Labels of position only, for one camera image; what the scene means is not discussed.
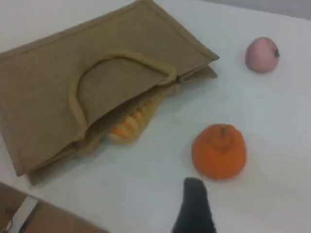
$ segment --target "white wall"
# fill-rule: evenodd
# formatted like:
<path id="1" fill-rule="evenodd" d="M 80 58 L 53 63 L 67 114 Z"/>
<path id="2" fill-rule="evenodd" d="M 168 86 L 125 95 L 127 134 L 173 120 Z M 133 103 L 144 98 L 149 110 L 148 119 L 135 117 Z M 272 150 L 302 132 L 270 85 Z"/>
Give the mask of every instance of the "white wall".
<path id="1" fill-rule="evenodd" d="M 208 0 L 292 17 L 311 19 L 311 0 Z"/>

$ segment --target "apple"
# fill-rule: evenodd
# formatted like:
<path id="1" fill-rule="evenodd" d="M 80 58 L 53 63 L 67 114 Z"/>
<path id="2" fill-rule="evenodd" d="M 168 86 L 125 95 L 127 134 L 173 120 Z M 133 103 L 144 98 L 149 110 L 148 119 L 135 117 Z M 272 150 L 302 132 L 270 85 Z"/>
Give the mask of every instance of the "apple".
<path id="1" fill-rule="evenodd" d="M 267 73 L 275 69 L 279 61 L 279 50 L 272 39 L 260 37 L 247 48 L 245 64 L 254 72 Z"/>

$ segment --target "apple stem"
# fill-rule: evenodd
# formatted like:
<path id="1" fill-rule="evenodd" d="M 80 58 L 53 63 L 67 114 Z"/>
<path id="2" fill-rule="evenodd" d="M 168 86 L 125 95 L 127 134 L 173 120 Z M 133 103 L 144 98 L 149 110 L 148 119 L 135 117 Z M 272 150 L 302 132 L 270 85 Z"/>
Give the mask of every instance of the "apple stem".
<path id="1" fill-rule="evenodd" d="M 279 52 L 278 50 L 276 50 L 275 56 L 276 56 L 276 57 L 280 57 L 280 52 Z"/>
<path id="2" fill-rule="evenodd" d="M 224 137 L 225 136 L 225 127 L 221 128 L 221 132 L 222 132 L 222 136 Z"/>

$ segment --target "brown cardboard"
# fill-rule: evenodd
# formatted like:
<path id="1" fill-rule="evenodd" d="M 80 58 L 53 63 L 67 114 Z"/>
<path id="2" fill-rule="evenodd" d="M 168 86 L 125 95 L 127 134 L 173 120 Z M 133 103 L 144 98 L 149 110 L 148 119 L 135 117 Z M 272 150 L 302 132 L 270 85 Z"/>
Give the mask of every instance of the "brown cardboard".
<path id="1" fill-rule="evenodd" d="M 157 87 L 214 76 L 217 59 L 151 0 L 0 54 L 0 129 L 17 175 L 74 156 Z"/>
<path id="2" fill-rule="evenodd" d="M 0 183 L 0 230 L 5 229 L 26 195 Z M 107 233 L 90 223 L 44 202 L 39 202 L 21 233 Z"/>

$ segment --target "burlap material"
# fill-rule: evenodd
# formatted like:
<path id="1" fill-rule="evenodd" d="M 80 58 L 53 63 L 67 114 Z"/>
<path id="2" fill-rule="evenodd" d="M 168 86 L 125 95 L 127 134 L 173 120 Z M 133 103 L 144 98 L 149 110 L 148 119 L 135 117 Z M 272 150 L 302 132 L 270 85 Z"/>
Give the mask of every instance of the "burlap material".
<path id="1" fill-rule="evenodd" d="M 17 175 L 75 154 L 157 88 L 215 76 L 218 58 L 151 0 L 0 54 L 0 127 Z"/>

